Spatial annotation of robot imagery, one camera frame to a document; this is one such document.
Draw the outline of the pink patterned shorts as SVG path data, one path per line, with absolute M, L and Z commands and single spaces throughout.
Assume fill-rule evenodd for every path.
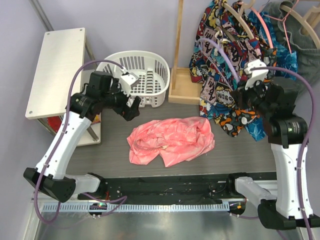
M 191 161 L 215 147 L 209 120 L 197 116 L 149 121 L 134 128 L 127 142 L 130 163 L 148 165 L 161 156 L 166 168 Z

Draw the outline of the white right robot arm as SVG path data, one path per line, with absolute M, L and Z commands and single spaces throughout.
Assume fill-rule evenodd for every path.
M 305 158 L 298 163 L 300 150 L 303 150 L 303 157 L 308 151 L 302 146 L 308 125 L 294 114 L 298 92 L 293 80 L 274 77 L 268 83 L 241 81 L 231 93 L 239 107 L 250 107 L 262 117 L 276 165 L 277 194 L 268 192 L 246 175 L 228 182 L 225 190 L 230 197 L 248 198 L 267 229 L 320 226 L 320 218 L 308 202 L 306 172 L 302 169 L 306 165 Z

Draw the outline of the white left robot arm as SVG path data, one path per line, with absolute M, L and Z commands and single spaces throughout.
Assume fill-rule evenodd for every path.
M 133 87 L 139 83 L 134 73 L 119 78 L 110 73 L 94 71 L 84 91 L 70 98 L 69 112 L 65 113 L 60 128 L 49 149 L 36 165 L 28 167 L 23 177 L 39 192 L 65 203 L 74 194 L 89 193 L 100 200 L 107 192 L 103 178 L 94 173 L 71 176 L 66 174 L 68 163 L 81 137 L 104 108 L 112 109 L 126 121 L 139 116 L 141 98 L 136 96 L 128 105 Z

